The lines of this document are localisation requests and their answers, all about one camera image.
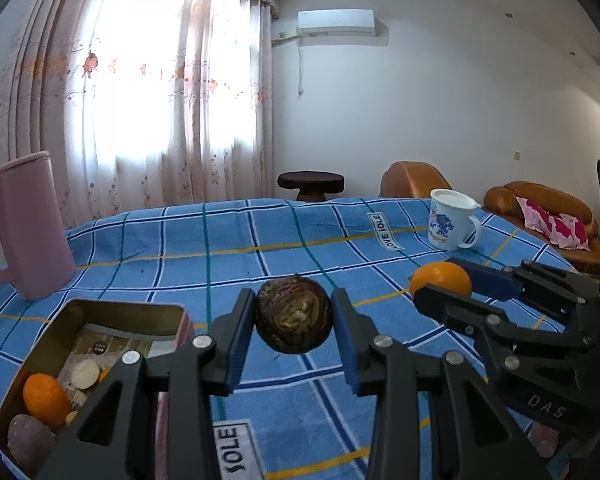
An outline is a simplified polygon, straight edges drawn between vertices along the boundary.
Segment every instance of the checkered cloth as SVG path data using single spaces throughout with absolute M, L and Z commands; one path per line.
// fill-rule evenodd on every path
M 384 215 L 400 250 L 379 242 L 370 212 Z M 317 280 L 329 294 L 346 288 L 380 333 L 414 351 L 455 349 L 484 374 L 469 339 L 416 311 L 406 293 L 414 270 L 450 256 L 494 268 L 523 259 L 571 266 L 538 238 L 485 212 L 478 214 L 484 228 L 475 250 L 437 250 L 427 241 L 428 217 L 428 200 L 265 199 L 133 211 L 75 228 L 68 238 L 78 271 L 67 286 L 37 301 L 0 286 L 0 404 L 32 345 L 72 298 L 182 304 L 202 333 L 232 309 L 241 288 L 258 290 L 293 273 Z M 517 301 L 479 299 L 506 309 L 521 326 L 562 329 Z M 429 419 L 424 396 L 420 400 L 422 478 L 429 479 Z M 236 392 L 212 404 L 216 424 L 241 420 L 248 428 L 258 476 L 353 479 L 366 473 L 375 400 L 353 396 L 345 384 L 333 334 L 301 356 L 277 354 L 255 335 Z M 514 416 L 528 428 L 528 419 Z

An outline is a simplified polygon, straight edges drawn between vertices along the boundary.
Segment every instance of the floral curtain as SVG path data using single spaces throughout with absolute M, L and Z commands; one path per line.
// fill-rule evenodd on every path
M 274 3 L 38 0 L 0 159 L 50 150 L 67 226 L 271 196 Z

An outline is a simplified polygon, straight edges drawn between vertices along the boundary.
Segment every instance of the white air conditioner unit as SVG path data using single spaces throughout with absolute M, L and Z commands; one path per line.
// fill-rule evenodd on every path
M 298 12 L 299 36 L 375 36 L 376 17 L 368 9 Z

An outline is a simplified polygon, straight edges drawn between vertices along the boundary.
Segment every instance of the round stool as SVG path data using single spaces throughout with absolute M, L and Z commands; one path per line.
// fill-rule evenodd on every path
M 298 198 L 302 202 L 324 202 L 325 193 L 342 193 L 344 177 L 325 171 L 289 171 L 278 177 L 278 185 L 283 189 L 299 189 Z

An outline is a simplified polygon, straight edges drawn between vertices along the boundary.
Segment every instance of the brown leather sofa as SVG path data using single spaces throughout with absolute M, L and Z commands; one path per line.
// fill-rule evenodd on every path
M 511 222 L 548 243 L 547 238 L 531 229 L 525 228 L 525 219 L 516 197 L 527 198 L 553 215 L 565 213 L 581 219 L 585 223 L 585 231 L 589 239 L 590 251 L 567 251 L 554 247 L 560 255 L 580 272 L 600 274 L 600 240 L 598 240 L 598 223 L 593 218 L 589 206 L 574 196 L 551 187 L 533 182 L 509 182 L 501 187 L 492 187 L 484 196 L 484 209 Z
M 426 162 L 394 162 L 384 172 L 380 196 L 429 198 L 432 189 L 452 189 L 445 177 Z

